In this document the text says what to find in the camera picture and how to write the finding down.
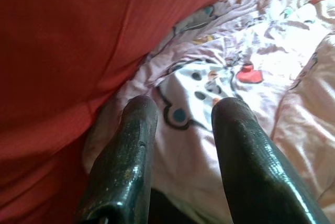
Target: cartoon character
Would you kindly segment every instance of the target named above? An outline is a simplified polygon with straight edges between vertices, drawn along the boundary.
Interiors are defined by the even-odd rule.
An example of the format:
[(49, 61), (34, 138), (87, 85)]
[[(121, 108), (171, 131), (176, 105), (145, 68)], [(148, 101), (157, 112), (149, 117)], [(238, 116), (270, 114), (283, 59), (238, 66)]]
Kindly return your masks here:
[(206, 61), (179, 62), (157, 91), (166, 107), (163, 111), (167, 125), (186, 130), (197, 125), (209, 131), (211, 110), (225, 97), (238, 97), (232, 90), (233, 73), (216, 63)]

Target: teal dot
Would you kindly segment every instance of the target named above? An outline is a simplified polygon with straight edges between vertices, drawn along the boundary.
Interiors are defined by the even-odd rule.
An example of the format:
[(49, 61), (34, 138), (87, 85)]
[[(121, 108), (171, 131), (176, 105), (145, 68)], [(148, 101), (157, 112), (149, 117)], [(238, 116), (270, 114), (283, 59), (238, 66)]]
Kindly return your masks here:
[(289, 17), (292, 13), (293, 13), (293, 9), (291, 9), (291, 8), (286, 8), (286, 9), (284, 10), (284, 18)]
[(186, 119), (186, 114), (183, 109), (178, 109), (173, 113), (173, 119), (177, 122), (184, 122)]
[(204, 11), (207, 15), (210, 15), (213, 12), (214, 8), (212, 6), (208, 6), (204, 8)]

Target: red fabric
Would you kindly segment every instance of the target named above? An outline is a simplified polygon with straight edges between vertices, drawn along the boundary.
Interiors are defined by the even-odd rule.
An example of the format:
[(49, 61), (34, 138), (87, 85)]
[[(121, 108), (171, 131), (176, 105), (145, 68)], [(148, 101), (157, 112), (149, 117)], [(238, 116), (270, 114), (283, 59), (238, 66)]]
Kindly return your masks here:
[(0, 0), (0, 222), (71, 223), (97, 108), (215, 0)]

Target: bed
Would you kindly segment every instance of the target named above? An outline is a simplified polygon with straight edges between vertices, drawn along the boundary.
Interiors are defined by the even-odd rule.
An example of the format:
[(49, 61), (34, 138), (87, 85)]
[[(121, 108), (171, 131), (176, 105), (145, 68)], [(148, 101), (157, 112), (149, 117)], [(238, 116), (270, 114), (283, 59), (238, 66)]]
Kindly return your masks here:
[[(335, 223), (334, 29), (335, 0), (220, 0), (147, 55), (113, 98), (108, 129), (130, 99), (150, 96), (152, 186), (197, 223), (232, 223), (210, 115), (222, 98), (240, 98)], [(106, 144), (87, 140), (87, 172)]]

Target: black dot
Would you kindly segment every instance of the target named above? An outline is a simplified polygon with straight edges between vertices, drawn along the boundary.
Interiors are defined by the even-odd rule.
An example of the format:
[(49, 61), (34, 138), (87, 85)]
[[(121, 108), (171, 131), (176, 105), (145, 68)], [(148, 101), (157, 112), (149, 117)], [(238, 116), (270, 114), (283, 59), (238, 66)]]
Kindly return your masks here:
[(201, 75), (199, 73), (197, 73), (197, 72), (194, 72), (192, 74), (192, 78), (195, 79), (195, 80), (197, 80), (197, 81), (200, 81), (202, 79)]
[(206, 95), (204, 93), (202, 93), (202, 92), (195, 92), (194, 94), (200, 100), (204, 100), (206, 98)]
[(213, 60), (210, 60), (210, 59), (206, 59), (205, 61), (206, 61), (206, 63), (216, 63), (216, 62), (214, 62)]
[(183, 67), (182, 65), (174, 66), (174, 67), (172, 67), (172, 72), (177, 71), (177, 70), (181, 69), (182, 67)]

